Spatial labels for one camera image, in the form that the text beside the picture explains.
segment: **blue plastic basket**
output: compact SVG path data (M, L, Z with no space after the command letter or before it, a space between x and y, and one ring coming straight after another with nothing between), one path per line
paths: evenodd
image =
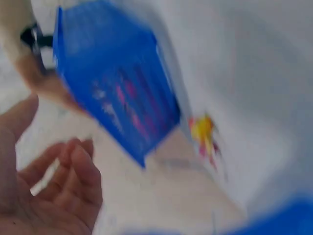
M141 165L180 112L153 33L104 1L58 8L53 54L72 95Z
M312 235L313 205L300 199L250 227L228 235Z

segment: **pink item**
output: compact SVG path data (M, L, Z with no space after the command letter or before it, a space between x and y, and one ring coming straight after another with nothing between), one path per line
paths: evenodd
M132 121L133 121L133 125L135 126L135 128L137 129L137 131L146 139L149 139L149 135L146 132L144 126L141 124L139 117L137 116L136 113L132 113Z
M117 96L118 96L119 100L121 101L121 103L123 105L125 105L126 99L125 99L124 93L122 91L122 88L119 85L116 86L116 93L117 93Z

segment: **skin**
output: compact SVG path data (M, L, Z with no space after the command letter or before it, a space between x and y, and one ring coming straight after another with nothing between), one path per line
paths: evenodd
M56 72L53 70L47 71L44 68L40 55L36 56L30 53L13 64L26 86L33 93L51 99L73 111L87 115L67 92Z
M16 142L37 108L38 97L31 95L0 116L0 233L90 235L102 205L91 140L56 143L25 169L16 170ZM55 159L60 165L52 179L32 195L30 189Z

